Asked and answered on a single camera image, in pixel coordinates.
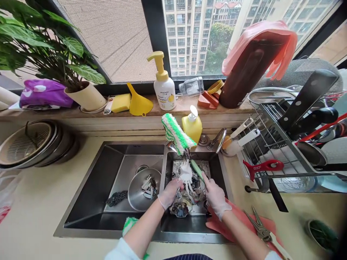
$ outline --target red bottle opener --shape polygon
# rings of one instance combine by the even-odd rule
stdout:
[[[283,170],[284,164],[283,162],[279,160],[269,160],[262,164],[257,165],[250,165],[248,162],[243,160],[243,164],[246,165],[248,168],[249,174],[250,174],[250,180],[254,182],[254,177],[256,172],[263,172],[263,171],[279,171]]]

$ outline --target pink cloth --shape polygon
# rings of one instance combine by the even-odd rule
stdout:
[[[232,206],[232,212],[234,213],[234,215],[244,224],[248,227],[249,230],[253,231],[253,233],[257,234],[256,229],[254,228],[253,224],[249,221],[248,217],[246,216],[246,214],[240,209],[238,208],[235,204],[231,203],[227,198],[225,199],[225,201]],[[236,243],[236,239],[233,236],[233,234],[229,231],[229,229],[224,225],[223,222],[219,221],[219,218],[217,217],[217,215],[214,213],[213,209],[209,206],[208,208],[209,212],[212,214],[211,218],[207,219],[206,222],[206,226],[220,234],[222,234],[227,240],[230,240],[231,242]],[[250,215],[250,217],[257,222],[256,217],[254,215]],[[275,222],[273,222],[270,219],[264,218],[264,217],[260,217],[260,220],[263,224],[263,226],[268,229],[269,231],[271,231],[272,233],[274,233],[276,235],[276,225]],[[278,236],[276,236],[278,243],[282,245],[282,242],[280,241],[280,239],[278,238]],[[268,243],[268,246],[271,250],[275,251],[279,256],[281,256],[281,254],[279,253],[279,251],[274,247],[274,245],[272,243]]]
[[[233,69],[236,61],[239,59],[242,52],[245,50],[246,46],[258,35],[264,32],[273,32],[281,35],[289,35],[289,40],[287,44],[284,45],[283,49],[280,51],[278,56],[275,58],[273,63],[269,67],[269,72],[267,77],[274,74],[271,80],[280,80],[285,74],[289,63],[291,62],[296,44],[297,44],[297,34],[294,31],[288,29],[287,25],[283,21],[269,22],[261,21],[255,23],[243,32],[241,37],[236,42],[233,49],[230,51],[227,58],[223,61],[222,73],[224,76],[228,76]]]

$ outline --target kitchen sink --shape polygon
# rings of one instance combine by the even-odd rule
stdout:
[[[216,147],[196,147],[191,159],[233,201],[224,165],[224,157]],[[106,200],[114,193],[127,190],[132,178],[144,168],[161,172],[159,193],[177,174],[182,157],[168,149],[164,142],[104,142],[86,176],[66,210],[55,237],[120,238],[127,217],[140,218],[143,212],[134,210],[127,199],[114,207]],[[169,210],[164,213],[153,241],[176,243],[229,243],[221,234],[205,226],[207,210],[201,201],[185,218],[177,218]]]

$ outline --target pink rubber glove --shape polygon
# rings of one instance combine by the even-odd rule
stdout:
[[[208,179],[204,172],[202,172],[202,177],[205,181],[207,201],[219,220],[222,221],[224,212],[231,210],[232,207],[226,203],[223,189],[219,187],[213,179]]]
[[[167,184],[163,192],[159,193],[158,199],[165,210],[173,203],[178,188],[184,189],[183,181],[174,179]]]

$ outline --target double sink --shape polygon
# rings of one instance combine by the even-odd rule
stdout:
[[[198,146],[190,150],[194,159],[232,201],[224,157],[213,150]],[[74,195],[55,237],[115,238],[122,237],[127,217],[140,218],[143,212],[134,210],[127,199],[114,207],[106,200],[115,192],[127,190],[132,178],[144,168],[161,172],[159,193],[172,179],[175,165],[182,160],[164,142],[104,142]],[[177,218],[169,210],[164,213],[152,241],[174,243],[229,243],[221,234],[208,229],[203,202],[194,205],[185,218]]]

